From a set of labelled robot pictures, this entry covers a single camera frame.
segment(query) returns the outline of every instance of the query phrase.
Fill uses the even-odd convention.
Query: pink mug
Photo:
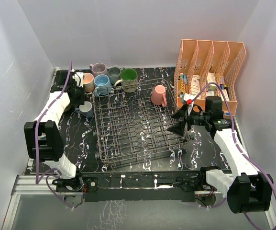
[[[163,85],[157,85],[152,93],[152,103],[156,105],[167,106],[166,89]]]

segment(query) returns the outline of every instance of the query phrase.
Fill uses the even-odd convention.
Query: metal wire rack
[[[155,86],[166,88],[167,107],[154,105],[151,94]],[[166,129],[176,124],[171,118],[176,101],[164,79],[143,80],[132,93],[114,88],[107,95],[93,93],[94,116],[98,135],[99,158],[103,163],[143,160],[146,156],[163,157],[170,150],[191,140]]]

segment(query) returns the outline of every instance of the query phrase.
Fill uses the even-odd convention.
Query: black wire
[[[207,207],[207,205],[201,201],[201,199],[195,198],[196,200],[199,200],[205,207]]]

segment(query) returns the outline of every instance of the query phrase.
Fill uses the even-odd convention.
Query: cup
[[[109,71],[108,71],[108,77],[110,79],[110,82],[112,85],[114,85],[117,80],[120,79],[121,76],[121,72],[124,68],[118,68],[118,67],[112,67]]]
[[[122,89],[125,92],[134,92],[138,88],[138,74],[134,69],[124,69],[121,73],[121,79],[114,84],[116,87],[119,83],[122,84]]]
[[[99,95],[107,95],[108,93],[111,92],[112,87],[109,77],[105,74],[100,74],[94,79],[94,85],[95,85],[95,92],[96,96],[98,97]]]
[[[83,116],[87,118],[93,117],[93,110],[92,110],[92,104],[90,102],[85,102],[84,104],[81,104],[79,108],[76,108],[75,111],[78,114],[82,114]]]
[[[157,85],[152,93],[152,103],[156,105],[167,106],[166,102],[166,89],[163,85]]]
[[[92,92],[94,90],[94,76],[91,73],[84,74],[84,86],[86,92]]]
[[[91,64],[90,70],[92,71],[94,77],[100,74],[108,75],[107,67],[103,63],[96,63],[94,65]]]

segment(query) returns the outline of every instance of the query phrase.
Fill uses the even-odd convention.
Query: white wall
[[[44,106],[53,71],[18,2],[0,0],[0,228],[28,160],[23,126]]]
[[[239,41],[247,50],[236,82],[237,118],[250,157],[276,186],[276,1],[260,1]]]
[[[54,67],[175,66],[180,40],[235,41],[258,0],[18,0]]]

